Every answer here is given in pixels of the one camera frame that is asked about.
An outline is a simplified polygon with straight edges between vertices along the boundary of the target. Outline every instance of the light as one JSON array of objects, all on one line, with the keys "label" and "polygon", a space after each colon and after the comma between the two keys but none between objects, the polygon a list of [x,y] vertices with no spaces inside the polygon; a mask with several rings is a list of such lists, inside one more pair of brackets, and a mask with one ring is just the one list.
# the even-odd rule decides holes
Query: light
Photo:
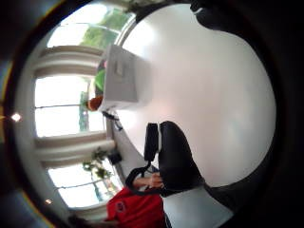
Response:
[{"label": "light", "polygon": [[51,204],[52,201],[50,199],[46,199],[46,204]]},{"label": "light", "polygon": [[15,121],[15,122],[19,122],[21,120],[21,116],[19,115],[19,113],[15,113],[11,116],[11,118]]}]

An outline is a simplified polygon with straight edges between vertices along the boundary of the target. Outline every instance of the red jacket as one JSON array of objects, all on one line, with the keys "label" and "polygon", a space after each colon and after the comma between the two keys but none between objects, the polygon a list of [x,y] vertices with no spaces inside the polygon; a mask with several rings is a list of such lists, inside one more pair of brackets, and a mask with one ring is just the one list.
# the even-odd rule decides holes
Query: red jacket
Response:
[{"label": "red jacket", "polygon": [[117,220],[120,228],[164,228],[162,198],[136,196],[123,188],[106,206],[107,220]]}]

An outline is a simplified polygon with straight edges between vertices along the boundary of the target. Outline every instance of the table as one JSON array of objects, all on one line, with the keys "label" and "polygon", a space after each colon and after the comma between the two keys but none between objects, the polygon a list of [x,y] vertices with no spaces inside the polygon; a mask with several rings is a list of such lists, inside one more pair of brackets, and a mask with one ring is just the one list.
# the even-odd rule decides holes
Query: table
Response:
[{"label": "table", "polygon": [[137,56],[139,101],[117,113],[141,154],[147,123],[178,124],[206,182],[222,186],[247,177],[267,154],[275,96],[252,48],[202,27],[189,8],[159,9],[130,32],[123,48]]}]

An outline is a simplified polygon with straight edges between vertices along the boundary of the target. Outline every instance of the green object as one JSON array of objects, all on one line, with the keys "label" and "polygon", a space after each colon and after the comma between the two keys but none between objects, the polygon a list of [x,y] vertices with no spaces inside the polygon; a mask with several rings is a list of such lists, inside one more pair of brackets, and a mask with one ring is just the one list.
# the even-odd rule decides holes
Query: green object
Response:
[{"label": "green object", "polygon": [[95,77],[95,85],[98,87],[102,92],[104,92],[104,84],[105,84],[105,70],[101,69],[98,71]]}]

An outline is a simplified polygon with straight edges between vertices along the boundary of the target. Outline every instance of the orange object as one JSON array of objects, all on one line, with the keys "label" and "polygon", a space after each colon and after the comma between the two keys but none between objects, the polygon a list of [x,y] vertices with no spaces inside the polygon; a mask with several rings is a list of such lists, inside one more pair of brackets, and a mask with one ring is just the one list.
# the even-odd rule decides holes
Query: orange object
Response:
[{"label": "orange object", "polygon": [[91,111],[96,111],[98,107],[102,104],[103,96],[97,96],[95,98],[90,99],[87,102],[87,108]]}]

